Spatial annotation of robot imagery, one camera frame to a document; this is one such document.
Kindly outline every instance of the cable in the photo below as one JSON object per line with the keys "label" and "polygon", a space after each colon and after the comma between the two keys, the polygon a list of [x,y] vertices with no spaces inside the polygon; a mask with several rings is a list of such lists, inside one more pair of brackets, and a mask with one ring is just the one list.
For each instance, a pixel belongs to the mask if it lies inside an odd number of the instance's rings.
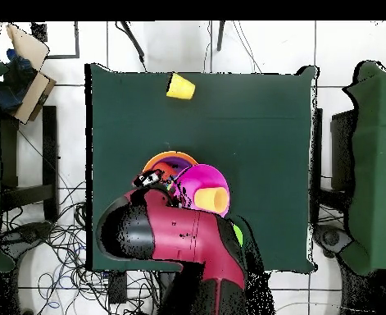
{"label": "cable", "polygon": [[[101,296],[105,296],[105,303],[107,302],[107,284],[104,282],[104,279],[102,278],[102,273],[88,272],[86,269],[84,269],[84,259],[80,257],[80,251],[86,250],[86,243],[83,242],[83,240],[79,237],[79,233],[81,232],[86,233],[86,227],[85,227],[86,203],[85,202],[74,203],[72,194],[75,192],[77,188],[79,188],[84,183],[84,181],[78,184],[72,191],[70,191],[69,187],[67,186],[66,182],[63,180],[62,176],[57,171],[57,169],[41,154],[41,152],[39,152],[36,149],[35,146],[32,145],[32,143],[28,140],[28,138],[19,130],[19,127],[17,128],[17,130],[21,133],[24,139],[30,144],[30,146],[42,157],[42,159],[57,173],[57,175],[60,177],[61,181],[65,185],[69,194],[61,202],[61,205],[64,204],[64,202],[69,197],[71,200],[71,205],[63,208],[59,216],[57,217],[57,220],[51,224],[52,227],[48,233],[48,237],[46,240],[43,241],[56,254],[60,265],[56,267],[52,275],[48,273],[44,273],[41,275],[41,277],[48,276],[52,284],[48,287],[47,293],[43,295],[38,283],[39,293],[41,297],[45,299],[46,302],[36,315],[41,315],[43,310],[46,307],[60,308],[62,315],[66,315],[69,307],[72,304],[73,304],[73,309],[75,310],[75,301],[79,297],[79,295],[81,295],[82,297],[90,301],[96,300],[100,304],[100,306],[106,312],[108,312],[108,315],[120,315],[120,314],[112,313],[111,310],[107,309],[106,306],[102,304],[102,301],[100,300]],[[64,214],[66,214],[71,209],[73,209],[73,225],[66,226],[66,227],[58,225],[58,221],[64,216]],[[22,207],[20,207],[20,213],[17,216],[15,216],[11,221],[8,221],[8,215],[7,215],[7,222],[6,222],[7,227],[19,226],[18,224],[14,223],[14,220],[17,219],[20,215],[22,215],[22,213],[23,213],[23,209]],[[1,215],[0,226],[2,226],[3,223],[4,222],[2,220],[2,215]],[[60,255],[61,251],[65,252],[64,257]],[[56,271],[58,268],[60,268],[60,271],[58,272],[58,276],[55,279]],[[72,302],[70,302],[65,312],[63,309],[63,305],[61,303],[60,295],[57,292],[57,287],[64,288],[61,285],[61,281],[64,278],[70,279],[71,284],[73,286],[72,288],[75,288],[75,290],[77,290],[76,296],[74,297]],[[152,297],[153,305],[156,305],[157,303],[157,291],[156,291],[156,288],[153,286],[153,281],[149,283],[149,280],[147,279],[147,282],[151,286],[151,289],[149,289],[146,284],[143,284],[143,286],[146,286],[148,288],[150,295],[147,297],[141,297],[141,294],[139,294],[139,298],[137,299],[139,304],[136,308],[136,312],[140,311],[140,308],[144,305],[143,299]],[[51,297],[54,293],[57,294],[58,302],[51,301]]]}
{"label": "cable", "polygon": [[80,184],[78,184],[64,199],[59,205],[63,205],[64,202],[82,185],[86,184],[86,181],[82,181]]}
{"label": "cable", "polygon": [[24,133],[22,133],[19,129],[19,126],[15,126],[16,129],[20,132],[20,134],[24,137],[24,139],[28,142],[28,144],[30,144],[30,146],[41,156],[41,158],[57,173],[57,175],[60,177],[61,181],[63,181],[63,184],[65,184],[65,187],[67,188],[67,191],[70,192],[69,190],[69,187],[67,187],[67,184],[66,182],[64,181],[64,179],[61,177],[60,173],[57,171],[57,169],[43,156],[43,154],[41,152],[39,152],[35,146],[32,145],[32,143],[28,140],[28,138],[24,135]]}
{"label": "cable", "polygon": [[[121,29],[119,26],[118,26],[118,21],[116,21],[116,28],[118,29],[118,30],[120,30],[120,31],[122,31],[124,34],[126,34],[128,37],[129,37],[129,39],[130,39],[130,41],[132,42],[132,44],[134,44],[134,42],[133,42],[133,40],[131,39],[131,37],[130,37],[130,35],[124,30],[124,29]],[[144,68],[144,71],[145,72],[148,72],[148,70],[146,69],[146,66],[144,65],[144,58],[142,57],[142,56],[140,56],[139,55],[139,60],[140,60],[140,62],[142,63],[142,65],[143,65],[143,68]]]}
{"label": "cable", "polygon": [[[209,33],[209,36],[211,36],[209,28],[210,28],[210,21],[209,21],[209,24],[208,24],[208,26],[207,26],[207,33]],[[209,46],[210,46],[210,43],[209,43],[209,44],[207,45],[207,47],[206,47],[206,55],[204,56],[204,62],[203,62],[204,67],[203,67],[203,69],[202,69],[202,72],[203,72],[203,73],[206,72],[207,50],[209,49]]]}
{"label": "cable", "polygon": [[320,209],[324,210],[326,213],[328,213],[330,216],[333,217],[333,220],[336,220],[336,221],[340,222],[340,223],[344,226],[343,222],[339,220],[339,219],[342,218],[342,217],[336,217],[336,216],[333,215],[331,212],[329,212],[328,210],[324,209],[324,208],[321,207],[321,206],[320,206]]}
{"label": "cable", "polygon": [[242,43],[243,47],[245,48],[245,51],[247,51],[248,56],[249,56],[249,57],[252,59],[252,61],[257,65],[257,68],[258,68],[258,70],[260,71],[260,74],[262,74],[260,67],[258,66],[257,62],[256,62],[255,59],[254,59],[254,56],[251,55],[251,53],[247,50],[247,47],[245,46],[245,43],[243,43],[242,38],[241,38],[241,35],[239,34],[239,31],[238,31],[238,28],[236,27],[235,22],[234,22],[234,21],[232,21],[232,22],[234,23],[234,27],[235,27],[235,29],[236,29],[236,32],[238,33],[238,37],[239,37],[239,39],[241,40],[241,43]]}
{"label": "cable", "polygon": [[19,209],[20,209],[19,214],[17,214],[15,217],[13,217],[11,219],[11,221],[9,222],[9,227],[11,228],[11,230],[13,230],[12,223],[14,222],[14,220],[16,220],[19,216],[21,216],[24,213],[24,209],[22,207],[19,207]]}
{"label": "cable", "polygon": [[252,56],[252,60],[253,60],[253,69],[252,69],[252,72],[255,73],[255,61],[254,61],[254,53],[252,53],[252,49],[251,49],[251,45],[249,44],[248,40],[247,40],[247,37],[245,36],[245,33],[243,32],[242,30],[242,26],[241,26],[241,21],[238,21],[238,24],[239,24],[239,28],[241,29],[241,33],[243,35],[243,37],[245,38],[245,41],[247,42],[247,45],[249,47],[249,51],[251,52],[251,56]]}
{"label": "cable", "polygon": [[295,303],[292,303],[292,304],[286,304],[286,305],[284,305],[283,307],[280,307],[279,309],[277,309],[277,310],[275,311],[275,313],[278,313],[280,310],[285,309],[285,308],[287,308],[287,307],[290,307],[290,306],[292,306],[292,305],[296,305],[296,304],[330,305],[330,306],[335,307],[335,308],[341,308],[341,309],[351,310],[351,311],[353,311],[353,312],[375,313],[375,310],[354,309],[354,308],[343,307],[343,306],[337,305],[337,304],[321,304],[321,303],[317,303],[317,302],[295,302]]}

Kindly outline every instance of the yellow plastic cup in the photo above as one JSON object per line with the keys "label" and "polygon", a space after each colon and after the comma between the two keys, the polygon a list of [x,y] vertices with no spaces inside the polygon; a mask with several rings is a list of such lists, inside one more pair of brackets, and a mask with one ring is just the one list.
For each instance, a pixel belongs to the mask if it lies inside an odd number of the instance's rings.
{"label": "yellow plastic cup", "polygon": [[193,97],[195,89],[195,84],[173,73],[170,77],[166,97],[189,100]]}
{"label": "yellow plastic cup", "polygon": [[194,204],[211,212],[223,212],[228,206],[228,200],[228,193],[224,187],[198,189],[194,194]]}

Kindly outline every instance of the grout line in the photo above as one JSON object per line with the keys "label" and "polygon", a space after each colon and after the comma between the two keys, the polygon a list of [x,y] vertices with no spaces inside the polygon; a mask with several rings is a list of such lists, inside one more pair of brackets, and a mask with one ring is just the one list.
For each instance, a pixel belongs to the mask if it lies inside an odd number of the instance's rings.
{"label": "grout line", "polygon": [[84,84],[55,84],[54,87],[84,87]]}
{"label": "grout line", "polygon": [[316,86],[316,88],[347,88],[348,86]]}
{"label": "grout line", "polygon": [[59,187],[58,189],[70,189],[70,190],[77,190],[77,189],[86,189],[86,187]]}
{"label": "grout line", "polygon": [[109,38],[109,35],[108,35],[108,21],[107,21],[107,68],[109,69],[109,60],[108,60],[108,51],[109,51],[109,46],[108,46],[108,38]]}
{"label": "grout line", "polygon": [[[270,289],[271,291],[309,291],[309,289]],[[338,289],[310,289],[310,291],[329,291],[329,292],[339,292]]]}
{"label": "grout line", "polygon": [[311,315],[311,273],[307,282],[307,315]]}
{"label": "grout line", "polygon": [[314,42],[314,66],[316,66],[316,21],[315,21],[315,42]]}

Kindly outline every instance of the black cable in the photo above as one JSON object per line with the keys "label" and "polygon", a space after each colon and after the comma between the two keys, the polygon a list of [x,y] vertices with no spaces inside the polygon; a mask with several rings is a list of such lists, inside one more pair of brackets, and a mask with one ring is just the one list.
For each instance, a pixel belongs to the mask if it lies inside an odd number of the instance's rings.
{"label": "black cable", "polygon": [[252,48],[251,48],[251,45],[249,44],[248,40],[247,40],[247,37],[245,36],[245,33],[243,32],[242,30],[242,26],[241,26],[241,21],[238,21],[238,24],[239,24],[239,28],[241,29],[241,33],[243,35],[243,38],[245,39],[245,41],[247,42],[247,45],[249,47],[249,51],[251,52],[251,56],[252,56],[252,60],[254,62],[253,64],[253,73],[255,73],[255,61],[254,61],[254,53],[252,53]]}
{"label": "black cable", "polygon": [[[116,28],[117,28],[118,30],[122,31],[124,34],[126,34],[126,35],[129,37],[129,39],[130,39],[130,41],[132,42],[132,44],[134,44],[134,42],[133,42],[133,40],[130,38],[129,34],[128,34],[124,29],[121,29],[121,28],[118,26],[117,23],[118,23],[118,21],[116,21]],[[146,66],[144,65],[144,58],[143,58],[142,56],[139,55],[139,60],[140,60],[140,62],[141,62],[142,65],[143,65],[144,71],[145,71],[145,72],[148,72],[148,70],[146,69]]]}
{"label": "black cable", "polygon": [[41,156],[41,158],[43,159],[43,161],[45,161],[58,175],[58,177],[60,177],[61,181],[63,181],[63,184],[65,184],[65,187],[67,188],[67,191],[70,192],[69,190],[69,187],[67,187],[67,184],[66,182],[64,181],[64,179],[61,177],[60,173],[57,171],[57,169],[43,156],[43,154],[41,152],[39,152],[35,146],[32,145],[32,143],[28,140],[28,138],[24,135],[24,133],[22,133],[19,129],[19,126],[16,126],[14,125],[15,128],[20,132],[20,134],[24,137],[24,139],[28,142],[28,144],[30,144],[30,146]]}
{"label": "black cable", "polygon": [[[209,24],[208,24],[208,26],[207,26],[207,33],[209,33],[209,36],[211,36],[210,31],[209,31],[209,28],[210,28],[210,21],[209,21]],[[209,44],[207,45],[207,47],[206,47],[206,54],[205,54],[205,56],[204,56],[204,62],[203,62],[204,67],[203,67],[203,69],[202,69],[202,72],[206,72],[207,50],[209,49],[209,46],[210,46],[210,43],[209,43]]]}
{"label": "black cable", "polygon": [[82,181],[81,183],[79,183],[64,199],[63,201],[59,204],[59,205],[63,205],[64,202],[82,185],[86,183],[86,181]]}
{"label": "black cable", "polygon": [[19,216],[21,216],[24,213],[24,209],[22,207],[18,207],[18,208],[20,209],[19,214],[13,217],[9,222],[9,227],[11,228],[11,230],[13,230],[12,223],[14,222],[14,220],[16,220]]}
{"label": "black cable", "polygon": [[238,31],[238,28],[236,27],[235,22],[234,22],[234,21],[232,21],[232,22],[234,23],[234,27],[235,27],[235,29],[236,29],[236,32],[238,33],[238,37],[239,37],[239,39],[241,40],[241,43],[242,43],[242,45],[243,45],[243,48],[245,48],[245,51],[247,51],[248,56],[249,56],[249,57],[252,59],[252,61],[257,65],[258,70],[259,70],[260,73],[262,74],[262,71],[261,71],[260,67],[258,66],[258,63],[255,61],[255,59],[254,59],[254,57],[251,55],[251,53],[247,50],[247,47],[245,46],[245,43],[243,43],[242,38],[241,38],[241,35],[239,34],[239,31]]}

